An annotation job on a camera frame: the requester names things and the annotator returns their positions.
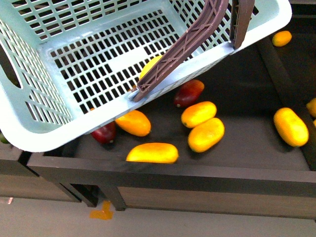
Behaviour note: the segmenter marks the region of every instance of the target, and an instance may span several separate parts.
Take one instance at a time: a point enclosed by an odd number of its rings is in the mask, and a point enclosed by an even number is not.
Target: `yellow mango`
[[[225,126],[219,118],[208,121],[193,128],[188,136],[189,147],[194,152],[205,152],[217,144],[225,134]]]
[[[150,60],[143,68],[143,70],[141,71],[140,73],[140,76],[139,76],[139,80],[141,80],[144,75],[156,64],[156,62],[159,61],[159,59],[161,58],[162,56],[157,56],[155,58],[153,58],[152,60]]]
[[[316,98],[307,103],[306,108],[311,116],[316,118]]]
[[[152,129],[149,119],[138,110],[128,112],[115,122],[124,131],[139,137],[148,135]]]
[[[272,44],[276,47],[282,47],[288,44],[292,39],[289,31],[280,31],[272,37]]]
[[[279,109],[274,117],[274,124],[281,138],[292,147],[307,143],[309,132],[305,123],[290,108]]]
[[[181,122],[185,127],[193,128],[213,118],[217,108],[210,101],[204,101],[187,107],[181,115]]]
[[[144,143],[134,147],[126,161],[150,163],[174,163],[179,157],[178,149],[169,143]]]

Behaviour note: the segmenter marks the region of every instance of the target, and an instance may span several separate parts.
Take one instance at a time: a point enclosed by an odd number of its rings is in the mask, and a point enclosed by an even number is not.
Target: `plastic basket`
[[[206,72],[291,18],[288,0],[256,0],[243,44],[234,50],[229,5],[218,29],[185,62],[148,96],[128,100],[144,65],[177,41],[203,5],[202,0],[0,1],[1,57],[9,61],[0,67],[3,134],[25,151],[60,147]]]

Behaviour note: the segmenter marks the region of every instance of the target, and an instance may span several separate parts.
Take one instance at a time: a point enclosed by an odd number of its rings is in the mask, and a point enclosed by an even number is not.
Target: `gray floor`
[[[84,203],[0,198],[1,237],[315,237],[314,220],[127,209],[90,219]]]

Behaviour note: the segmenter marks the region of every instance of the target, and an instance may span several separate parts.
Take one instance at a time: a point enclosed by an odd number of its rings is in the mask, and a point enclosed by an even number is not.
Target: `dark table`
[[[118,129],[101,146],[90,135],[52,152],[34,153],[28,167],[47,180],[98,187],[117,210],[152,208],[213,213],[316,218],[316,129],[305,104],[316,97],[316,35],[294,19],[293,40],[274,48],[269,38],[229,56],[198,78],[199,101],[217,105],[224,138],[193,153],[190,132],[172,104],[176,89],[139,110],[151,120],[149,136]],[[279,137],[273,115],[291,107],[306,123],[310,140],[292,148]],[[175,164],[126,162],[141,143],[167,142],[179,149]]]

